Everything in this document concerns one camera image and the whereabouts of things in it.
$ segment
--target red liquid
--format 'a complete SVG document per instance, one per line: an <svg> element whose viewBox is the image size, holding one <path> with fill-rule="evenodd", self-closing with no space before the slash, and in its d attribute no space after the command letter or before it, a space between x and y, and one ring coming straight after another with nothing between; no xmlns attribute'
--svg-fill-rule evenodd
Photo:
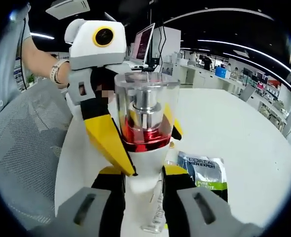
<svg viewBox="0 0 291 237"><path fill-rule="evenodd" d="M161 124L151 131L134 126L133 121L128 122L125 118L121 131L129 152L147 152L164 147L169 143L171 136L171 126L165 116Z"/></svg>

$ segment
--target hand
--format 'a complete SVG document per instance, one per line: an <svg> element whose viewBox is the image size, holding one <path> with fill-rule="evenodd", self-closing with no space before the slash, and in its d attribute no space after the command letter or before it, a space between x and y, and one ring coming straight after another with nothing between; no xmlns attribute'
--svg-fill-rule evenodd
<svg viewBox="0 0 291 237"><path fill-rule="evenodd" d="M57 72L57 80L62 83L64 87L67 86L68 82L68 73L71 70L69 63L63 63Z"/></svg>

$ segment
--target transparent container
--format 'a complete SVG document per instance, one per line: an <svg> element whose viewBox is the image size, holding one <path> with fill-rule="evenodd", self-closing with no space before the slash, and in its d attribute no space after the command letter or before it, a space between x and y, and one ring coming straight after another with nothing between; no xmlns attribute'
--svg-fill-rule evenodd
<svg viewBox="0 0 291 237"><path fill-rule="evenodd" d="M160 73L116 75L120 129L130 152L164 147L170 141L180 81Z"/></svg>
<svg viewBox="0 0 291 237"><path fill-rule="evenodd" d="M159 180L154 188L154 193L148 207L149 213L147 223L141 226L141 229L146 232L159 234L165 227L166 218L163 210L163 184Z"/></svg>

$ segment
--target wristwatch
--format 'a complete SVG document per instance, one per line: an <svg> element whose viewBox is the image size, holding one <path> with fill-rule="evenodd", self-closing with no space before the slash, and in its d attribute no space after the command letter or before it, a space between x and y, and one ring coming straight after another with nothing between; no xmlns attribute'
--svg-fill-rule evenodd
<svg viewBox="0 0 291 237"><path fill-rule="evenodd" d="M69 60L67 59L62 59L57 61L54 66L51 69L51 73L50 73L50 80L56 84L62 84L61 82L59 82L59 80L57 79L57 74L58 74L58 70L60 69L60 67L62 66L63 63L69 62Z"/></svg>

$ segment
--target computer monitor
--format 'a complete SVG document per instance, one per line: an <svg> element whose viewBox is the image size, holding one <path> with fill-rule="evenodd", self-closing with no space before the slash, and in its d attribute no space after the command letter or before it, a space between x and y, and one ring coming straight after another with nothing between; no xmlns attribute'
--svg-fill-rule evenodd
<svg viewBox="0 0 291 237"><path fill-rule="evenodd" d="M257 72L257 78L259 79L259 81L264 79L264 74L261 72Z"/></svg>
<svg viewBox="0 0 291 237"><path fill-rule="evenodd" d="M138 63L144 64L146 61L147 53L149 51L150 42L153 35L153 30L155 23L146 27L142 31L138 32L134 40L134 48L130 60Z"/></svg>
<svg viewBox="0 0 291 237"><path fill-rule="evenodd" d="M261 80L262 83L267 84L268 76L263 75L263 79Z"/></svg>
<svg viewBox="0 0 291 237"><path fill-rule="evenodd" d="M255 76L255 75L252 75L252 80L255 81L255 82L258 82L258 77Z"/></svg>
<svg viewBox="0 0 291 237"><path fill-rule="evenodd" d="M243 74L248 76L249 75L249 70L247 68L243 68Z"/></svg>

